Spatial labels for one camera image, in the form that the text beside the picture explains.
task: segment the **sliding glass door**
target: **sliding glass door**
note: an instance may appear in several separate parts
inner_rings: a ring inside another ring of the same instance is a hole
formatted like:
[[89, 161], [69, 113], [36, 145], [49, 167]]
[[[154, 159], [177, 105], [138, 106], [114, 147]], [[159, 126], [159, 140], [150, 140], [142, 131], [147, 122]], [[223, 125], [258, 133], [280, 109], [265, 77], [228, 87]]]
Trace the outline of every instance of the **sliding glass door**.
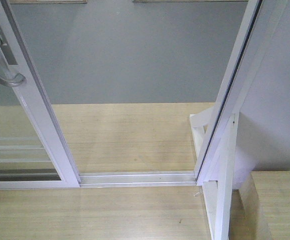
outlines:
[[10, 5], [0, 1], [0, 189], [79, 187], [80, 178]]

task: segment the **wooden block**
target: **wooden block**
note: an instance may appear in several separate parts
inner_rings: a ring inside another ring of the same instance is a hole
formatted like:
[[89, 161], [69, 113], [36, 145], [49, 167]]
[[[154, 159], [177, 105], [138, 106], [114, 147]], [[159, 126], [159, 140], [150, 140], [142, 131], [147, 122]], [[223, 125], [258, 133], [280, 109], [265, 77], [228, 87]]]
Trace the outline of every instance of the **wooden block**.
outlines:
[[243, 203], [238, 190], [233, 190], [231, 195], [228, 235], [230, 240], [252, 240], [250, 229], [245, 217]]
[[290, 171], [252, 172], [239, 192], [252, 239], [290, 240]]

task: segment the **wooden floor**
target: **wooden floor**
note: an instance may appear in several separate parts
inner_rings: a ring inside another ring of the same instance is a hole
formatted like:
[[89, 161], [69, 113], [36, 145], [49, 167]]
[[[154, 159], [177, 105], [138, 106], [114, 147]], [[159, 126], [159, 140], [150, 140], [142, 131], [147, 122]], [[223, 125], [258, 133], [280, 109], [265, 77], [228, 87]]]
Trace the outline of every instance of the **wooden floor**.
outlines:
[[[189, 115], [212, 105], [81, 104], [53, 108], [78, 169], [86, 173], [193, 170]], [[6, 112], [0, 109], [0, 119]], [[232, 206], [230, 240], [248, 240], [237, 194]], [[0, 240], [73, 239], [210, 240], [202, 189], [0, 190]]]
[[201, 188], [0, 190], [0, 240], [209, 240]]
[[189, 115], [213, 103], [53, 105], [78, 170], [192, 171]]

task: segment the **wood grain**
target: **wood grain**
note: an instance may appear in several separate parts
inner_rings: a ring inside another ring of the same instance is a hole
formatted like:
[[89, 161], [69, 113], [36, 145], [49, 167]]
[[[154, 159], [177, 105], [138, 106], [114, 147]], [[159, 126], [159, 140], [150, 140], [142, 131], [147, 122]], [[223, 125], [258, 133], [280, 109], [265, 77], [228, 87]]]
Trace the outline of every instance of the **wood grain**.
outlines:
[[245, 210], [238, 190], [233, 190], [231, 195], [229, 239], [252, 240], [249, 225], [245, 218]]
[[81, 173], [190, 171], [189, 115], [213, 103], [53, 105]]
[[0, 240], [209, 240], [199, 187], [0, 190]]
[[290, 240], [290, 171], [252, 172], [239, 191], [252, 239]]

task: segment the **white door frame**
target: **white door frame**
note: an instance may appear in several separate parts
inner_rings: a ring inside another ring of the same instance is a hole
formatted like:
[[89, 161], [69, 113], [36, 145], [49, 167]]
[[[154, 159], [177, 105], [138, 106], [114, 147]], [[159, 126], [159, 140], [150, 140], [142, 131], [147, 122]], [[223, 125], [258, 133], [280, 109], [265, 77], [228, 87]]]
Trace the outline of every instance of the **white door frame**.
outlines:
[[18, 63], [18, 65], [9, 65], [8, 67], [26, 78], [20, 86], [12, 89], [61, 179], [53, 181], [1, 181], [0, 189], [79, 187], [80, 177], [73, 157], [7, 0], [0, 1], [0, 27]]
[[219, 165], [215, 154], [227, 122], [232, 114], [240, 113], [287, 3], [288, 0], [249, 0], [247, 3], [200, 152], [196, 153], [194, 172], [198, 186], [217, 180], [211, 179], [211, 168]]

